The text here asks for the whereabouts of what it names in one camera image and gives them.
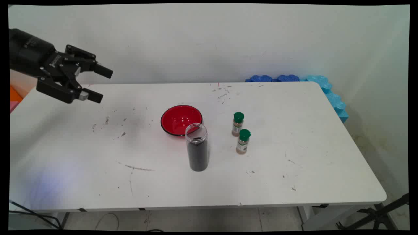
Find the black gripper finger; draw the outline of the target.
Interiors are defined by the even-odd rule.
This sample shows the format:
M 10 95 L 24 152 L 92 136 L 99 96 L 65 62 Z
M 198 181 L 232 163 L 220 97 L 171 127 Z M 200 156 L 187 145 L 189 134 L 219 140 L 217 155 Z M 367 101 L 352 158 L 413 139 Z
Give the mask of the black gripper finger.
M 103 99 L 102 94 L 83 88 L 76 80 L 69 80 L 62 85 L 54 82 L 51 78 L 40 77 L 37 79 L 36 90 L 67 104 L 74 100 L 90 100 L 101 103 Z
M 76 67 L 80 68 L 80 72 L 92 71 L 108 79 L 110 79 L 113 75 L 113 71 L 101 65 L 96 60 L 96 55 L 93 53 L 72 45 L 67 45 L 65 48 L 65 54 L 65 63 L 74 64 Z

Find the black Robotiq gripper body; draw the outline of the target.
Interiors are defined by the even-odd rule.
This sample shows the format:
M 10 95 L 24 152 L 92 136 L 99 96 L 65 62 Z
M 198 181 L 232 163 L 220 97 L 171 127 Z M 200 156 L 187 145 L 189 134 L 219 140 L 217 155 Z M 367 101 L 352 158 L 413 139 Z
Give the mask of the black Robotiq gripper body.
M 59 52 L 52 43 L 19 29 L 9 29 L 9 66 L 12 70 L 37 79 L 67 81 L 78 77 L 81 69 L 79 62 L 67 44 Z

